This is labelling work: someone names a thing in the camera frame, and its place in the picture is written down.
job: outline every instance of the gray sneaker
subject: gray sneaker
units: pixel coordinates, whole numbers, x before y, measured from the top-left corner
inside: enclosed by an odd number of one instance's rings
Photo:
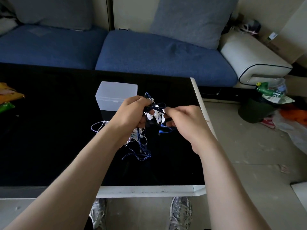
[[[105,198],[95,199],[91,212],[90,212],[90,218],[92,219],[94,229],[100,228],[101,230],[106,230],[106,199]]]
[[[188,197],[174,197],[169,215],[169,230],[188,230],[192,222],[192,205]]]

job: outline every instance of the left hand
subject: left hand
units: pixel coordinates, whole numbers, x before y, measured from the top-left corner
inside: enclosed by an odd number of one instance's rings
[[[124,145],[135,128],[144,128],[146,116],[143,115],[144,107],[149,106],[151,101],[142,96],[134,96],[124,100],[116,114],[106,125],[116,131],[120,147]]]

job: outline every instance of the hand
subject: hand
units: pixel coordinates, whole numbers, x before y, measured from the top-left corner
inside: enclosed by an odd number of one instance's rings
[[[177,127],[179,133],[188,140],[195,153],[199,154],[202,146],[216,143],[203,113],[198,106],[179,106],[176,108],[165,108],[165,118],[172,118],[166,123],[168,127]]]
[[[127,98],[106,125],[106,127],[116,130],[115,137],[119,140],[118,145],[120,147],[127,142],[135,128],[145,127],[146,117],[143,115],[143,109],[150,104],[151,100],[142,96]]]

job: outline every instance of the white sofa armrest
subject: white sofa armrest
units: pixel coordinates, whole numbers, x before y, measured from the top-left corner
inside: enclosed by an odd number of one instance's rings
[[[257,39],[234,30],[221,36],[219,50],[238,76],[237,88],[255,88],[257,82],[283,77],[292,69]]]

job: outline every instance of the coffee table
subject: coffee table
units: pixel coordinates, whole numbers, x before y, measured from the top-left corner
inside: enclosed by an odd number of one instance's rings
[[[101,81],[137,84],[138,95],[148,92],[170,107],[198,105],[215,135],[193,78],[0,63],[0,81],[25,95],[1,114],[0,199],[38,197],[90,141],[91,125],[102,121],[95,99]],[[146,137],[152,157],[122,160],[130,149],[118,150],[98,198],[206,193],[201,161],[188,141],[177,131],[159,136],[156,126]]]

